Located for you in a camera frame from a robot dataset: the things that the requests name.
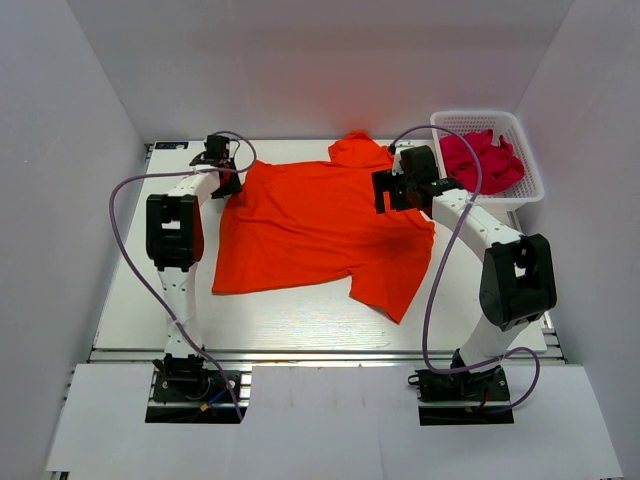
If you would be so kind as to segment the orange t shirt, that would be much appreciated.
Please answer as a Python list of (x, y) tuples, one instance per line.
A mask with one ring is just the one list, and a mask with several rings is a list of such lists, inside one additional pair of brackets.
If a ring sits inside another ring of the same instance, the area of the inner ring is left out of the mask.
[(217, 295), (350, 278), (355, 300), (400, 323), (427, 273), (436, 228), (416, 210), (377, 213), (373, 173), (388, 150), (365, 131), (326, 161), (257, 162), (226, 203), (211, 290)]

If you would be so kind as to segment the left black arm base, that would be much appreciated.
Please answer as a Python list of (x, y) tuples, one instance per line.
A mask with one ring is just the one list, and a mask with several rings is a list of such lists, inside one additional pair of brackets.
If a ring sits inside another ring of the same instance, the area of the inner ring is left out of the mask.
[(166, 354), (163, 359), (154, 360), (152, 364), (155, 368), (152, 399), (156, 402), (201, 402), (209, 406), (231, 402), (227, 385), (239, 396), (239, 371), (228, 371), (226, 375), (229, 382), (226, 382), (218, 370), (206, 368), (204, 359), (194, 354), (186, 358)]

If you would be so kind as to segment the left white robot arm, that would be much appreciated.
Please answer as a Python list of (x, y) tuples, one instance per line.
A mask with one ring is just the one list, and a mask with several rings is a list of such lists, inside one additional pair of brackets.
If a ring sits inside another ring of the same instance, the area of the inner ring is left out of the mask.
[(192, 171), (164, 194), (146, 200), (146, 253), (157, 269), (167, 320), (165, 353), (186, 358), (203, 348), (196, 312), (196, 273), (204, 254), (201, 207), (242, 191), (231, 145), (240, 141), (210, 134)]

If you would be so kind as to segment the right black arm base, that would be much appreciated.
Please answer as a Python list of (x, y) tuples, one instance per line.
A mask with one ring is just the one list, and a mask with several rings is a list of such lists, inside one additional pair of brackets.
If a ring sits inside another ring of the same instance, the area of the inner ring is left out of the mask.
[(416, 387), (423, 402), (469, 401), (478, 404), (506, 402), (510, 391), (506, 374), (496, 366), (484, 372), (436, 374), (431, 370), (416, 370), (408, 377), (408, 384)]

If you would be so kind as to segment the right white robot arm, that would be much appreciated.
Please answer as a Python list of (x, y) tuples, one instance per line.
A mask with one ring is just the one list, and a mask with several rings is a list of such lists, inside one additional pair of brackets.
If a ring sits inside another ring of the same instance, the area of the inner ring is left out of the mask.
[(482, 314), (474, 331), (449, 368), (427, 367), (437, 375), (451, 375), (453, 390), (472, 399), (488, 385), (485, 371), (513, 355), (516, 337), (555, 307), (550, 244), (540, 234), (526, 236), (504, 225), (477, 203), (475, 193), (451, 177), (438, 177), (428, 147), (402, 151), (400, 166), (400, 172), (381, 170), (372, 175), (377, 213), (423, 210), (452, 231), (443, 262), (454, 243), (461, 241), (482, 263), (478, 294)]

